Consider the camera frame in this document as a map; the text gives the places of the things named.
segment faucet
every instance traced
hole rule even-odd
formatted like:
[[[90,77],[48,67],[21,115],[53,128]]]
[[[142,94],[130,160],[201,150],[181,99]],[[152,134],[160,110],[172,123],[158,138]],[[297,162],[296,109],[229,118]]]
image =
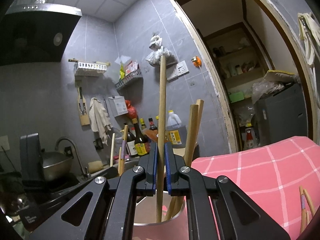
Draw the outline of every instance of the faucet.
[[[73,142],[73,140],[69,139],[68,137],[64,137],[64,136],[63,136],[63,137],[60,137],[60,138],[57,140],[57,142],[56,142],[56,146],[54,147],[54,150],[55,150],[55,151],[58,151],[59,143],[60,143],[61,141],[64,141],[64,140],[70,142],[70,143],[72,144],[72,146],[74,147],[75,152],[76,152],[76,156],[77,156],[77,159],[78,159],[78,162],[79,162],[79,165],[80,165],[80,169],[81,169],[82,175],[83,175],[85,178],[91,177],[91,174],[88,173],[88,171],[87,171],[87,167],[86,167],[86,171],[84,171],[84,168],[83,168],[82,163],[81,163],[80,156],[79,156],[79,154],[78,154],[78,150],[77,150],[76,144]]]

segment triangular cutout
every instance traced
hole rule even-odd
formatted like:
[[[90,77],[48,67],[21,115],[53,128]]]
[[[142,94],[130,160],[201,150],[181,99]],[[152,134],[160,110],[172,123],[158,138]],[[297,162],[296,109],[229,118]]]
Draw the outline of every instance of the triangular cutout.
[[[238,193],[231,191],[230,196],[242,225],[249,225],[260,218],[260,215]]]
[[[76,203],[74,203],[66,212],[61,216],[61,219],[65,222],[78,227],[81,224],[85,211],[93,196],[92,192],[84,194]]]

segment wall-mounted basket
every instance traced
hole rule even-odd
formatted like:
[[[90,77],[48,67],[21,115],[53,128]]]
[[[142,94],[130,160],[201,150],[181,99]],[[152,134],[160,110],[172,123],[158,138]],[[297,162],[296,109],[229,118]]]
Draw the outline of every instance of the wall-mounted basket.
[[[137,69],[137,70],[129,73],[128,75],[126,75],[122,80],[120,80],[115,85],[115,87],[117,90],[120,90],[120,89],[130,85],[131,83],[135,82],[136,80],[141,79],[141,78],[143,78],[141,69]]]
[[[75,76],[100,76],[107,71],[106,64],[94,63],[94,62],[82,62],[75,63],[74,72]]]

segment wok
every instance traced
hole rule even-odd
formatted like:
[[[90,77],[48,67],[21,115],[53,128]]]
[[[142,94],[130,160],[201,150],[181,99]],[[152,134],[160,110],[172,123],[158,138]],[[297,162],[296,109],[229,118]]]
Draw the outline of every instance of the wok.
[[[43,173],[46,181],[52,181],[68,174],[72,165],[72,158],[59,152],[44,152]]]

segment silver screw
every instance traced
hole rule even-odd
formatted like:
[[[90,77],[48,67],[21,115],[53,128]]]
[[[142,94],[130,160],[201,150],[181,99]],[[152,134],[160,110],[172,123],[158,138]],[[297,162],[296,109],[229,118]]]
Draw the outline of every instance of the silver screw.
[[[140,173],[143,171],[143,168],[141,166],[135,166],[135,167],[133,167],[133,171],[135,173]]]
[[[187,166],[183,166],[183,167],[181,167],[180,171],[183,173],[188,173],[190,171],[190,168]]]
[[[97,183],[97,184],[102,184],[102,183],[104,183],[105,180],[106,179],[104,177],[100,176],[100,177],[96,177],[94,179],[94,182]]]
[[[228,178],[226,176],[219,176],[218,177],[218,180],[221,182],[221,183],[227,183],[228,182]]]

